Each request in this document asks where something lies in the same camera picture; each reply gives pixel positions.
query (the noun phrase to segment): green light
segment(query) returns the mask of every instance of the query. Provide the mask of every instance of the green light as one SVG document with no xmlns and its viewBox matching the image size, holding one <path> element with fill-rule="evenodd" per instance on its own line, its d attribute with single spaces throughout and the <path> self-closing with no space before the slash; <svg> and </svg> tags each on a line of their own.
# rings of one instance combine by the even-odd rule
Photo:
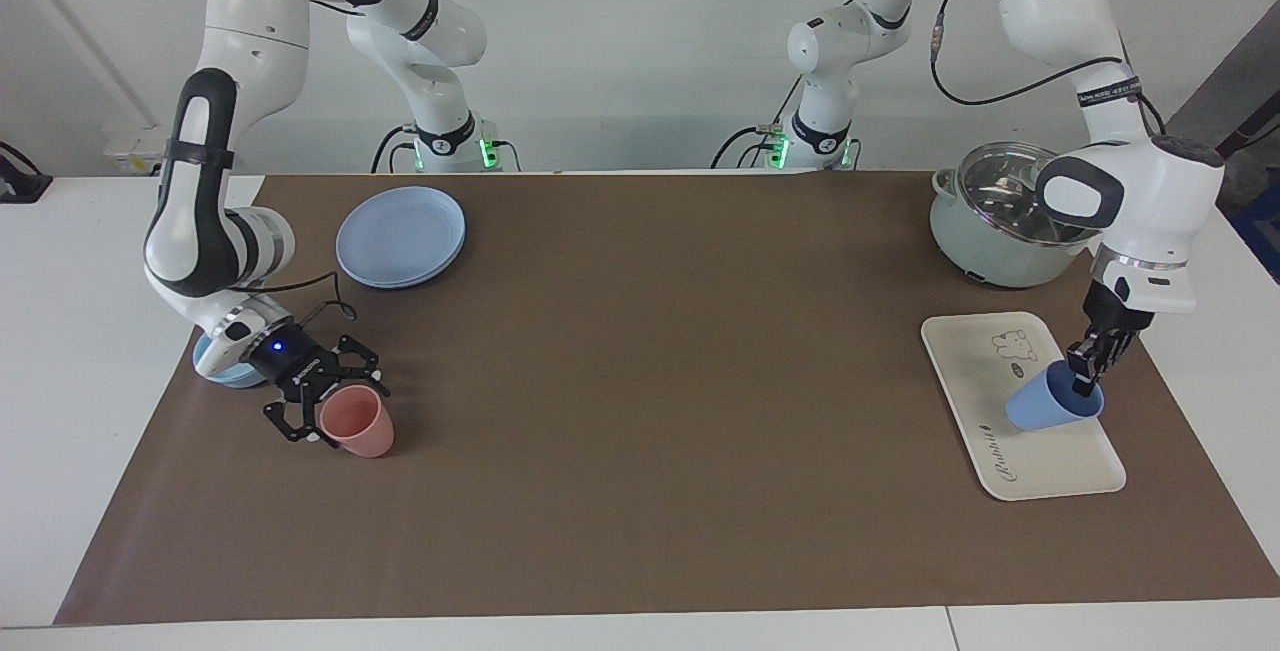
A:
<svg viewBox="0 0 1280 651">
<path fill-rule="evenodd" d="M 774 146 L 776 153 L 769 156 L 769 165 L 772 168 L 785 168 L 787 164 L 787 151 L 791 150 L 791 139 L 782 138 L 777 146 Z"/>
<path fill-rule="evenodd" d="M 484 168 L 498 165 L 498 151 L 494 148 L 493 141 L 480 139 L 480 155 L 484 159 Z"/>
</svg>

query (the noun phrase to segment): brown tablecloth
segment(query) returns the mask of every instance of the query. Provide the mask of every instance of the brown tablecloth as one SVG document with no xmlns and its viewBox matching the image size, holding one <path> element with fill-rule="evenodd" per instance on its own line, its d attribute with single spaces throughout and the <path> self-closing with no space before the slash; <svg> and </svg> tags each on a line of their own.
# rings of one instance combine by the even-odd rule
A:
<svg viewBox="0 0 1280 651">
<path fill-rule="evenodd" d="M 462 203 L 462 255 L 314 327 L 383 356 L 393 454 L 292 446 L 273 390 L 180 365 L 58 623 L 1280 596 L 1139 347 L 1106 381 L 1128 489 L 982 491 L 920 324 L 1029 310 L 1074 340 L 1088 260 L 966 281 L 924 174 L 270 178 L 280 281 L 410 183 Z"/>
</svg>

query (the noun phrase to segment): pink cup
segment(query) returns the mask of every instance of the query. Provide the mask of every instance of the pink cup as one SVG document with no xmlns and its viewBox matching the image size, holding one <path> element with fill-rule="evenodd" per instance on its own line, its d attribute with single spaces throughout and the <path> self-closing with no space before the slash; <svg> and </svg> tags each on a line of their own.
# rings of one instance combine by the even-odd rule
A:
<svg viewBox="0 0 1280 651">
<path fill-rule="evenodd" d="M 320 408 L 320 431 L 365 459 L 385 454 L 396 440 L 383 396 L 370 386 L 339 388 L 329 396 Z"/>
</svg>

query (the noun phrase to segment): cooking pot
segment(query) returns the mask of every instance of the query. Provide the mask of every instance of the cooking pot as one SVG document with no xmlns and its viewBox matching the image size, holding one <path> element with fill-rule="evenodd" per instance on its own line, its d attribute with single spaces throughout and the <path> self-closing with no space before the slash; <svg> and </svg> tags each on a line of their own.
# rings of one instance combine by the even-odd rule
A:
<svg viewBox="0 0 1280 651">
<path fill-rule="evenodd" d="M 1039 208 L 1036 178 L 1055 156 L 1005 141 L 974 148 L 955 171 L 933 174 L 929 226 L 965 276 L 993 286 L 1038 286 L 1061 276 L 1097 235 Z"/>
</svg>

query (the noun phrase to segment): robotic arm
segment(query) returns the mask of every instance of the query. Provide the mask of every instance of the robotic arm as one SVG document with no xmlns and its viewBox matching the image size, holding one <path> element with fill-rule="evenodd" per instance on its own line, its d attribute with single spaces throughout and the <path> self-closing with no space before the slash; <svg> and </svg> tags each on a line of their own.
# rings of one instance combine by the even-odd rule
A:
<svg viewBox="0 0 1280 651">
<path fill-rule="evenodd" d="M 783 162 L 828 168 L 845 145 L 856 86 L 852 68 L 906 41 L 911 0 L 851 0 L 791 31 L 792 63 L 805 74 L 800 107 L 787 119 Z M 1207 146 L 1148 137 L 1135 104 L 1142 86 L 1124 63 L 1107 0 L 998 0 L 1015 49 L 1069 74 L 1091 145 L 1055 159 L 1037 178 L 1051 217 L 1102 231 L 1084 303 L 1091 326 L 1069 349 L 1074 390 L 1088 396 L 1156 313 L 1189 313 L 1187 265 L 1208 221 L 1224 162 Z M 933 59 L 942 17 L 933 31 Z"/>
<path fill-rule="evenodd" d="M 365 379 L 389 395 L 374 352 L 351 336 L 325 349 L 262 292 L 265 281 L 292 260 L 294 237 L 288 221 L 270 208 L 225 208 L 227 176 L 242 134 L 301 95 L 310 45 L 308 1 L 209 0 L 204 49 L 178 100 L 160 200 L 146 238 L 151 286 L 211 338 L 197 372 L 211 377 L 241 361 L 260 370 L 283 395 L 265 414 L 291 441 L 311 434 L 324 437 L 315 423 L 315 405 L 344 379 Z M 439 132 L 439 137 L 457 139 L 448 153 L 443 146 L 431 146 L 440 159 L 452 156 L 452 168 L 483 165 L 479 145 L 474 153 L 467 150 L 475 124 L 466 130 L 471 114 L 461 110 L 466 106 L 457 78 L 445 68 L 429 67 L 431 61 L 440 67 L 479 61 L 485 46 L 479 19 L 451 0 L 326 1 L 364 9 L 365 17 L 353 27 L 378 40 L 375 50 L 384 68 L 393 68 L 398 59 L 419 64 L 411 67 L 419 77 L 436 74 L 433 93 L 411 95 L 420 139 Z M 340 356 L 357 356 L 361 363 L 348 367 Z M 302 405 L 300 428 L 284 420 L 287 402 Z"/>
</svg>

